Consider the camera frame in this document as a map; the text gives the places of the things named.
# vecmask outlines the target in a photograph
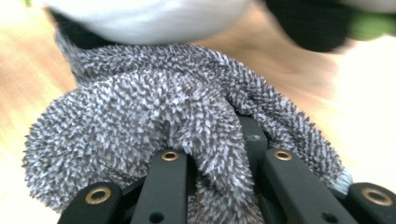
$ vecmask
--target blurred white object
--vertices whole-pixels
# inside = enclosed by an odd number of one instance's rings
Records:
[[[396,0],[341,0],[341,3],[370,12],[396,12]]]
[[[233,24],[250,0],[45,0],[47,7],[104,39],[167,44],[214,35]]]

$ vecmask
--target wooden surface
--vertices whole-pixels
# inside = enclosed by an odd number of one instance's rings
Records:
[[[53,32],[40,7],[0,0],[0,223],[59,217],[29,197],[21,168],[30,125],[76,87]],[[332,142],[355,181],[396,192],[395,37],[314,53],[295,47],[255,6],[231,29],[197,43],[234,57],[289,97]]]

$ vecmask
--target brass ring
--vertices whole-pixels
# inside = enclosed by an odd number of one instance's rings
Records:
[[[178,158],[178,154],[174,151],[167,151],[163,153],[162,157],[165,161],[175,161]]]
[[[384,192],[378,189],[362,189],[361,193],[363,196],[372,203],[376,203],[383,206],[393,205],[393,200]]]
[[[292,158],[292,156],[289,154],[289,152],[281,151],[281,150],[276,151],[274,153],[274,156],[277,159],[282,160],[282,161],[289,161]]]
[[[98,197],[95,194],[102,193],[103,196]],[[87,196],[85,196],[85,202],[88,204],[99,204],[105,202],[111,195],[111,190],[108,187],[99,187],[92,189]]]

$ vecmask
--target round joint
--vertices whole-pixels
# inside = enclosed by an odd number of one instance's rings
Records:
[[[87,196],[85,202],[88,204],[99,204],[105,202],[111,195],[111,190],[108,187],[99,187],[92,189]]]
[[[372,203],[376,203],[382,206],[393,205],[393,200],[384,192],[378,189],[362,189],[361,193],[363,196]]]
[[[163,153],[162,157],[165,161],[175,161],[178,158],[178,154],[174,151],[167,151]]]
[[[281,161],[289,161],[289,160],[291,160],[291,158],[292,158],[292,156],[289,154],[289,152],[281,151],[281,150],[276,151],[276,152],[274,153],[274,156],[275,156],[277,159],[281,160]]]

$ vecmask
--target gray towel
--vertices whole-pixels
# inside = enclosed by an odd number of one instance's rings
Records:
[[[32,195],[58,212],[92,183],[133,183],[155,152],[172,147],[199,170],[189,223],[262,223],[235,111],[325,185],[346,192],[352,182],[309,118],[224,54],[187,44],[79,49],[61,34],[57,42],[78,88],[32,126],[23,166]]]

